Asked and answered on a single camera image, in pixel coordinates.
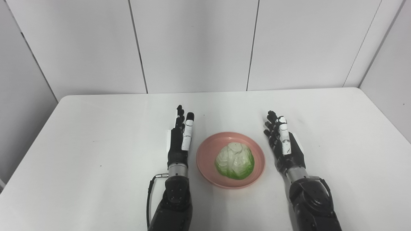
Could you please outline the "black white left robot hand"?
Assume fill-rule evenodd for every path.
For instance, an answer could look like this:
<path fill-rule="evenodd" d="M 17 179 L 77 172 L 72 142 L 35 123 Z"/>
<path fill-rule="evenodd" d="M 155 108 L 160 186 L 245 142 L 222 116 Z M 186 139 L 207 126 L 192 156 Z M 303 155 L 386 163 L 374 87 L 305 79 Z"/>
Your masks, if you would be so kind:
<path fill-rule="evenodd" d="M 188 166 L 188 154 L 193 135 L 194 113 L 185 111 L 182 105 L 177 107 L 175 126 L 171 130 L 170 147 L 168 151 L 168 168 L 172 164 Z"/>

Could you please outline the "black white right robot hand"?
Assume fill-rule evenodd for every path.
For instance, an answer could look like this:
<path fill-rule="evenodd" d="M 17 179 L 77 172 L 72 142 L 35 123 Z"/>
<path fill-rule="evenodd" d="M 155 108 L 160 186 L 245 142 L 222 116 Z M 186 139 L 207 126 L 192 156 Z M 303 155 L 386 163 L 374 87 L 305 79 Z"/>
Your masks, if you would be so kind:
<path fill-rule="evenodd" d="M 268 111 L 264 134 L 268 138 L 278 171 L 286 175 L 293 167 L 306 168 L 304 154 L 294 135 L 289 132 L 288 123 L 284 116 L 277 116 L 274 111 Z"/>

